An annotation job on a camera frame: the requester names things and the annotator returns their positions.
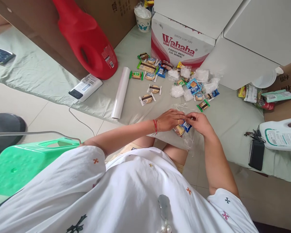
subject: wahaha box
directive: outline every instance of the wahaha box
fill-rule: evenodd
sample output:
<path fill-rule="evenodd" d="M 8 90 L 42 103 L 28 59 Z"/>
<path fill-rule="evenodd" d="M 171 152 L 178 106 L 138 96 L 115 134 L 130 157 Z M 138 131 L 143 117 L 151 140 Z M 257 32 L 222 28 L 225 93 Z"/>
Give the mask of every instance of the wahaha box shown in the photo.
<path fill-rule="evenodd" d="M 151 56 L 177 66 L 198 68 L 211 52 L 215 39 L 159 13 L 152 18 Z"/>

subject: red string bracelet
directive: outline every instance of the red string bracelet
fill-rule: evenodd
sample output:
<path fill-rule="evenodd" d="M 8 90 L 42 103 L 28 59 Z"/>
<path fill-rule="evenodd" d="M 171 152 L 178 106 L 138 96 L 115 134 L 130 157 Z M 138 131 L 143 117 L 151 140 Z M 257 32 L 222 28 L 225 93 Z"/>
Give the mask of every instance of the red string bracelet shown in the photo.
<path fill-rule="evenodd" d="M 154 122 L 154 126 L 155 126 L 155 132 L 156 132 L 156 134 L 157 134 L 157 126 L 156 126 L 157 120 L 154 120 L 154 119 L 153 119 L 153 122 Z"/>

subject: brown cardboard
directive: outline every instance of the brown cardboard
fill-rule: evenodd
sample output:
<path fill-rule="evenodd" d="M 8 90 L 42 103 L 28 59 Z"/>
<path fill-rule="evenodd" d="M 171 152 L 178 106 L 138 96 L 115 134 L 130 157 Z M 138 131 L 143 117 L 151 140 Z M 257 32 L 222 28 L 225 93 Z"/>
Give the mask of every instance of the brown cardboard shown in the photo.
<path fill-rule="evenodd" d="M 269 92 L 286 89 L 291 92 L 291 63 L 282 68 L 284 73 L 278 76 L 270 87 Z M 264 110 L 265 121 L 281 121 L 291 118 L 291 100 L 279 101 L 273 111 Z"/>
<path fill-rule="evenodd" d="M 114 48 L 136 24 L 134 6 L 138 0 L 76 2 L 96 19 Z M 52 0 L 0 0 L 0 15 L 75 77 L 82 79 L 88 74 L 59 31 Z"/>

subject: bed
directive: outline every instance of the bed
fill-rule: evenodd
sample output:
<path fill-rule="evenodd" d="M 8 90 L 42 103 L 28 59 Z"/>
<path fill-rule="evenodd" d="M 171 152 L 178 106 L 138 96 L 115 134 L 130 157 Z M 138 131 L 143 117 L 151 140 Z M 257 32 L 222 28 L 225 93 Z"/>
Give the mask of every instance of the bed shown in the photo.
<path fill-rule="evenodd" d="M 0 26 L 0 48 L 16 54 L 12 61 L 0 66 L 0 83 L 57 104 L 70 106 L 73 103 L 75 99 L 68 91 L 79 81 L 16 28 Z M 72 108 L 106 121 L 128 125 L 154 119 L 173 104 L 185 103 L 183 96 L 173 98 L 169 94 L 173 82 L 158 77 L 156 85 L 162 86 L 162 95 L 156 95 L 156 102 L 142 106 L 139 96 L 145 95 L 153 82 L 132 79 L 128 83 L 121 118 L 111 118 L 123 67 L 137 70 L 137 55 L 142 52 L 150 54 L 150 51 L 151 34 L 141 33 L 134 27 L 115 48 L 119 68 L 114 76 L 103 81 L 103 85 L 85 102 L 76 103 Z M 220 85 L 218 90 L 220 95 L 211 101 L 204 113 L 218 134 L 228 161 L 254 170 L 248 165 L 251 138 L 243 134 L 264 122 L 263 112 L 238 98 L 229 88 Z M 197 103 L 191 100 L 186 106 L 199 112 Z M 183 140 L 173 131 L 154 136 L 185 148 Z M 202 136 L 195 134 L 194 140 L 194 150 L 203 150 Z M 291 152 L 265 149 L 262 172 L 291 182 Z"/>

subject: red detergent bottle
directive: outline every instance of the red detergent bottle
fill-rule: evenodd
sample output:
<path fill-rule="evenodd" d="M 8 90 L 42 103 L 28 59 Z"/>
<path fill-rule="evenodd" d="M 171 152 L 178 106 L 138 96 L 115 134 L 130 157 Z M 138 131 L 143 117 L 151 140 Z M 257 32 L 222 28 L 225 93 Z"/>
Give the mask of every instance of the red detergent bottle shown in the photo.
<path fill-rule="evenodd" d="M 53 0 L 59 13 L 58 27 L 83 67 L 99 79 L 117 70 L 115 52 L 96 20 L 74 0 Z"/>

